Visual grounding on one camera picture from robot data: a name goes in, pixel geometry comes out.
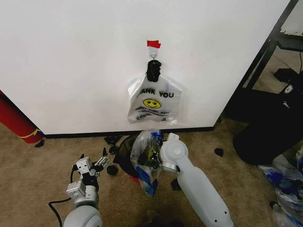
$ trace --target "yellow smiley face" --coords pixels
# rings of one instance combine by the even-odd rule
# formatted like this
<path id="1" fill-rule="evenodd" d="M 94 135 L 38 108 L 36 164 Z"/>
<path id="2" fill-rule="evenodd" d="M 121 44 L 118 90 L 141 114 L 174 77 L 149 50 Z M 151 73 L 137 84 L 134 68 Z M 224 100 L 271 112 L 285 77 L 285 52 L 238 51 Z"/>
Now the yellow smiley face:
<path id="1" fill-rule="evenodd" d="M 143 101 L 143 104 L 145 106 L 147 106 L 148 108 L 152 108 L 152 109 L 158 109 L 161 107 L 161 104 L 157 100 L 154 100 L 154 99 L 145 99 Z"/>

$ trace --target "blue and white plastic bag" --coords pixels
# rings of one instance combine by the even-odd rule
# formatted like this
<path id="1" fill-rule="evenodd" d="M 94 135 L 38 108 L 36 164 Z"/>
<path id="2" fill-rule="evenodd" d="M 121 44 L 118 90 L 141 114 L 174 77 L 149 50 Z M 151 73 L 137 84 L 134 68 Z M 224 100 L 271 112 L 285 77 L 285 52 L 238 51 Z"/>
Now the blue and white plastic bag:
<path id="1" fill-rule="evenodd" d="M 131 152 L 131 162 L 138 173 L 141 187 L 149 196 L 154 196 L 161 172 L 158 155 L 162 142 L 160 130 L 142 131 L 136 138 Z"/>

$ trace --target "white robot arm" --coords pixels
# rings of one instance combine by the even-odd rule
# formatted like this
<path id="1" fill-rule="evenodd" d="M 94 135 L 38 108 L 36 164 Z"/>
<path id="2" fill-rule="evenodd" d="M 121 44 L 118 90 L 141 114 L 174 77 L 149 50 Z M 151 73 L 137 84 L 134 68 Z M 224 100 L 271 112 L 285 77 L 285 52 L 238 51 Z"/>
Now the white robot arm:
<path id="1" fill-rule="evenodd" d="M 233 227 L 228 208 L 201 169 L 188 159 L 186 145 L 169 134 L 160 150 L 162 168 L 178 172 L 178 183 L 197 215 L 207 227 Z"/>
<path id="2" fill-rule="evenodd" d="M 207 227 L 234 227 L 228 208 L 219 193 L 201 169 L 193 166 L 188 159 L 186 145 L 173 133 L 163 143 L 160 150 L 161 167 L 170 172 L 178 172 L 178 183 Z M 105 166 L 108 156 L 95 165 Z M 102 227 L 98 212 L 98 171 L 95 171 L 89 158 L 77 162 L 80 181 L 69 184 L 66 193 L 72 198 L 76 209 L 65 219 L 64 227 Z"/>
<path id="3" fill-rule="evenodd" d="M 71 197 L 75 208 L 64 221 L 64 227 L 102 227 L 101 215 L 98 209 L 97 177 L 108 164 L 108 155 L 92 164 L 88 157 L 77 161 L 75 168 L 81 174 L 80 180 L 70 183 L 66 194 Z"/>

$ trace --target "black baseboard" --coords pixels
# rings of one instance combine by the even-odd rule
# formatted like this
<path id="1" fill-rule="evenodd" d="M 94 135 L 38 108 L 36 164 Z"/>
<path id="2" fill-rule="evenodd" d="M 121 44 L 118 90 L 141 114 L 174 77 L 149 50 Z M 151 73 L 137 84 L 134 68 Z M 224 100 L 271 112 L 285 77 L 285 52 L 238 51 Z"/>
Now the black baseboard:
<path id="1" fill-rule="evenodd" d="M 183 129 L 163 129 L 163 133 L 176 132 L 196 132 L 196 131 L 212 131 L 214 127 L 199 127 L 199 128 L 183 128 Z M 47 139 L 58 138 L 84 138 L 84 137 L 100 137 L 100 136 L 125 136 L 136 135 L 141 131 L 112 131 L 112 132 L 91 132 L 91 133 L 74 133 L 74 134 L 46 134 Z"/>

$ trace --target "crumpled plastic bag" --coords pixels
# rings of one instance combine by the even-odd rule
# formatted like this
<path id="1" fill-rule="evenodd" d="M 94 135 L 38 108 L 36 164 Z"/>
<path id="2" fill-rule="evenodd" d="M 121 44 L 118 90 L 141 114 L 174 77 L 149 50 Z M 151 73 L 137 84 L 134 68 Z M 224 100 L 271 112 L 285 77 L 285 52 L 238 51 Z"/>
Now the crumpled plastic bag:
<path id="1" fill-rule="evenodd" d="M 303 175 L 283 155 L 276 157 L 271 166 L 259 165 L 258 167 L 275 185 L 278 203 L 284 215 L 287 215 L 287 219 L 293 218 L 296 221 L 296 225 L 302 225 Z"/>
<path id="2" fill-rule="evenodd" d="M 161 172 L 159 161 L 162 134 L 160 130 L 145 130 L 136 138 L 131 152 L 131 162 L 138 173 L 141 187 L 149 196 L 154 196 Z"/>
<path id="3" fill-rule="evenodd" d="M 274 227 L 303 227 L 296 219 L 286 215 L 277 204 L 273 206 Z"/>

